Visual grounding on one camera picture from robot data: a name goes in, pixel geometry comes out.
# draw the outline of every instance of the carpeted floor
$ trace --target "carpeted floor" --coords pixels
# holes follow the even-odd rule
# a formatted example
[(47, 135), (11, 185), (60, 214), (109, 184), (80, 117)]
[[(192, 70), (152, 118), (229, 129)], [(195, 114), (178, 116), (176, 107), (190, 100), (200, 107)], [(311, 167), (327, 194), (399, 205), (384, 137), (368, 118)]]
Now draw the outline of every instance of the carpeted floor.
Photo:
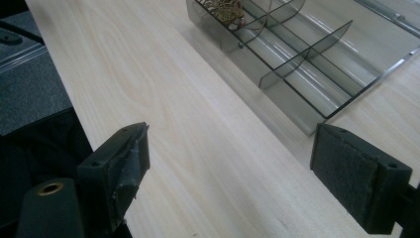
[[(40, 36), (29, 12), (2, 21)], [(37, 44), (25, 38), (18, 46), (0, 44), (0, 62)], [(70, 100), (46, 49), (32, 59), (17, 60), (0, 70), (0, 135), (69, 107)]]

